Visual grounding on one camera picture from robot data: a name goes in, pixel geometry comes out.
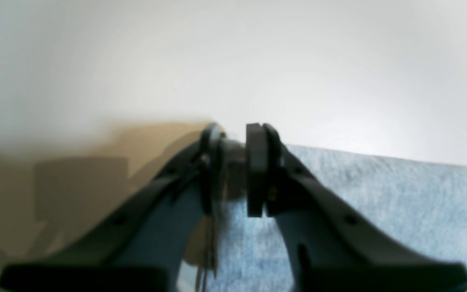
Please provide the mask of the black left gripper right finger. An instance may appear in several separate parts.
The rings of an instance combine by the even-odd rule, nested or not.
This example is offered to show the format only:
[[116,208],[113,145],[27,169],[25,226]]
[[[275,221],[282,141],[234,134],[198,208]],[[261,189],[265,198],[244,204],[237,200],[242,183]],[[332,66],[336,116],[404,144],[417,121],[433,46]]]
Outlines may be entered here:
[[430,259],[322,185],[269,124],[246,126],[248,216],[276,220],[298,292],[465,292],[464,264]]

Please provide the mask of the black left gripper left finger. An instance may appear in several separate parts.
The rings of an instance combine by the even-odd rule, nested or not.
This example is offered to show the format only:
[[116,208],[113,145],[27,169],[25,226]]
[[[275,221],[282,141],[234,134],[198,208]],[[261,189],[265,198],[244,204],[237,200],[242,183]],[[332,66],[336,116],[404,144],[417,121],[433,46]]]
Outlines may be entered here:
[[8,292],[174,292],[193,227],[217,214],[223,134],[208,124],[132,198],[81,239],[39,260],[7,265]]

